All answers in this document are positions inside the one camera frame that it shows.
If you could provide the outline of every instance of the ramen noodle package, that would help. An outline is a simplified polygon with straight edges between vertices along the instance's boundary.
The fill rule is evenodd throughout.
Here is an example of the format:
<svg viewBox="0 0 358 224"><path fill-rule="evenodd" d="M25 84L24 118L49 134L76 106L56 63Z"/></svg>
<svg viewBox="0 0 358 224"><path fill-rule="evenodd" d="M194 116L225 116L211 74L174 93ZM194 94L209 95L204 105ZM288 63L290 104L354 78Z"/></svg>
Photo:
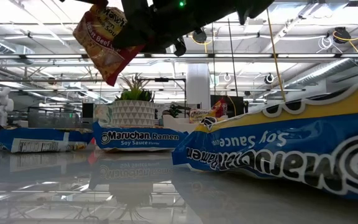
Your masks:
<svg viewBox="0 0 358 224"><path fill-rule="evenodd" d="M66 152L85 149L88 129L16 128L0 130L0 148L9 152Z"/></svg>
<svg viewBox="0 0 358 224"><path fill-rule="evenodd" d="M227 113L227 104L223 98L221 98L218 102L210 110L201 110L194 109L190 111L189 119L190 123L197 123L202 121L205 117L214 117L220 118Z"/></svg>
<svg viewBox="0 0 358 224"><path fill-rule="evenodd" d="M281 177L358 199L358 84L224 121L205 118L174 164Z"/></svg>
<svg viewBox="0 0 358 224"><path fill-rule="evenodd" d="M174 149L188 133L160 127L116 127L93 124L97 145L103 150L158 151Z"/></svg>
<svg viewBox="0 0 358 224"><path fill-rule="evenodd" d="M118 74L142 50L143 45L115 49L112 42L126 24L124 13L116 7L96 5L85 13L74 30L75 39L84 47L107 84L114 86Z"/></svg>

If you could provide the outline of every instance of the white geometric planter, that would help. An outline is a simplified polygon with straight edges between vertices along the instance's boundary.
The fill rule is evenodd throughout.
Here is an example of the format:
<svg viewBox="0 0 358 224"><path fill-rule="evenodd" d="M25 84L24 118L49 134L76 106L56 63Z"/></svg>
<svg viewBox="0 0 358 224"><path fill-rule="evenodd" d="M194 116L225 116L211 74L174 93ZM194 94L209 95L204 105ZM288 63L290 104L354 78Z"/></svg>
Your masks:
<svg viewBox="0 0 358 224"><path fill-rule="evenodd" d="M118 100L111 105L112 125L154 126L154 103Z"/></svg>

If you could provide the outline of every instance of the red ramen package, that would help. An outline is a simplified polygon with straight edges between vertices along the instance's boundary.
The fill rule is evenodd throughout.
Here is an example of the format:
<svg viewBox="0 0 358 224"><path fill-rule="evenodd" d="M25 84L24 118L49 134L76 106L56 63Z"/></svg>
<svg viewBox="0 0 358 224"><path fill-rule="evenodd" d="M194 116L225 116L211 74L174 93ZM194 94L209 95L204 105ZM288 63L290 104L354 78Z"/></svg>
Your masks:
<svg viewBox="0 0 358 224"><path fill-rule="evenodd" d="M194 109L190 111L190 123L202 121L205 117L220 118L227 114L227 104L224 98L221 98L210 110Z"/></svg>
<svg viewBox="0 0 358 224"><path fill-rule="evenodd" d="M112 42L127 20L116 7L104 9L94 5L86 12L74 30L75 39L99 70L103 80L114 86L118 74L143 49L144 45L115 49Z"/></svg>

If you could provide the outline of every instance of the glossy table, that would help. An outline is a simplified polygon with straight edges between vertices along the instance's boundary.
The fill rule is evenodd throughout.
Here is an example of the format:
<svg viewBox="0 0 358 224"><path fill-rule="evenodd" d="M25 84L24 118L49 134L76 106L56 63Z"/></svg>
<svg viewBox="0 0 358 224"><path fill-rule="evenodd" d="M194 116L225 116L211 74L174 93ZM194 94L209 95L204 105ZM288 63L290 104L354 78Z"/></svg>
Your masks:
<svg viewBox="0 0 358 224"><path fill-rule="evenodd" d="M358 202L284 180L193 172L169 152L0 151L0 223L358 223Z"/></svg>

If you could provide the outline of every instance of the white robot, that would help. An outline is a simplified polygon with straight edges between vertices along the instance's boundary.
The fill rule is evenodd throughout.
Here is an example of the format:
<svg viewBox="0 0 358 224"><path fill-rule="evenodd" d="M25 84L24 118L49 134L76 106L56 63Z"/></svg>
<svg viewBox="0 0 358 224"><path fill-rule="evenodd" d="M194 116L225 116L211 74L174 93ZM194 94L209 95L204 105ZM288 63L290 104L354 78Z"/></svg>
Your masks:
<svg viewBox="0 0 358 224"><path fill-rule="evenodd" d="M13 111L13 100L9 99L11 92L9 87L0 87L0 125L6 126L7 112Z"/></svg>

